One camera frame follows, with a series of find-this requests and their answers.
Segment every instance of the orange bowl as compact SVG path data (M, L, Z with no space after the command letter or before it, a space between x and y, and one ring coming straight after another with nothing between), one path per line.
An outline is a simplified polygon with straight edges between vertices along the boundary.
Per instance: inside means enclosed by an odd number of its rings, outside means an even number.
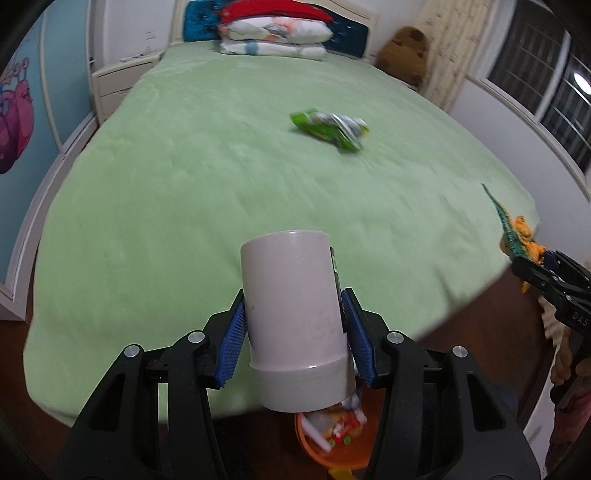
M363 413L368 422L363 426L361 435L350 445L338 443L334 448L325 452L313 440L309 440L301 427L303 413L295 414L295 434L300 445L310 457L328 468L343 470L360 470L367 467L371 451L374 448L375 436L378 432L379 420L384 405L385 390L366 390L361 400Z

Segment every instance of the bed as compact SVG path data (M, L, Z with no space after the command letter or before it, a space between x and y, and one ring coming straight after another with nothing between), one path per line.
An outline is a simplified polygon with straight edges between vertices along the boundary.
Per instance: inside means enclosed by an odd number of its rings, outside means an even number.
M200 3L209 38L219 2ZM376 15L314 3L337 19L324 61L183 42L179 0L163 59L76 160L47 216L24 350L29 395L53 417L73 424L126 345L171 345L226 310L240 246L257 235L327 232L342 286L419 338L506 269L482 183L537 227L532 198L490 151L364 61ZM290 113L312 107L365 120L363 150L297 131ZM209 393L214 416L259 406L248 362L245 346Z

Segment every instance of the window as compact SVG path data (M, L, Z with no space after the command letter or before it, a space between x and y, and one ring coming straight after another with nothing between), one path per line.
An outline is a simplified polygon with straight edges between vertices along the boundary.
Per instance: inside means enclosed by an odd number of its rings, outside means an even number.
M508 36L488 79L535 114L556 64L564 28L551 12L517 2Z
M476 76L556 139L573 169L591 170L589 59L540 0L497 4L487 46L492 58L486 53Z
M578 47L573 45L560 86L544 115L542 125L566 149L582 171L591 160L591 70Z

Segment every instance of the blue wall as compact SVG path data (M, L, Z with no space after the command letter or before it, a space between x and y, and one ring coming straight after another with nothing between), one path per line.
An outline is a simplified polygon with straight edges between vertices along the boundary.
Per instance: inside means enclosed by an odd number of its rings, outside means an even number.
M27 209L45 174L59 154L59 146L50 127L41 88L41 25L45 21L44 60L47 93L59 141L64 143L91 111L86 73L87 2L88 0L54 1L28 32L13 55L9 67L0 77L4 95L4 100L0 101L0 167L2 156L6 159L7 155L14 153L13 147L17 144L19 131L24 131L24 138L28 138L28 142L19 140L21 149L23 145L26 146L19 152L12 167L6 173L0 174L2 283L6 280L12 249ZM18 74L14 74L14 66L17 70L20 67ZM26 83L22 83L18 90L17 85L23 80L26 80ZM30 102L27 99L20 99L18 102L7 100L16 98L27 83ZM27 115L31 111L31 105L33 130L29 137L26 133L27 125L30 125L30 115Z
M86 70L87 3L56 0L45 13L45 76L62 143L92 109Z

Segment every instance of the bedside table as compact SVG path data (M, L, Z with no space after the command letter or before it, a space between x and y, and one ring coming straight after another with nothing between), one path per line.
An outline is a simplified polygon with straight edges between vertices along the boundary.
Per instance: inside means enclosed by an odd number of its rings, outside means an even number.
M163 52L120 61L92 74L92 90L99 125L117 110L131 87L158 63Z

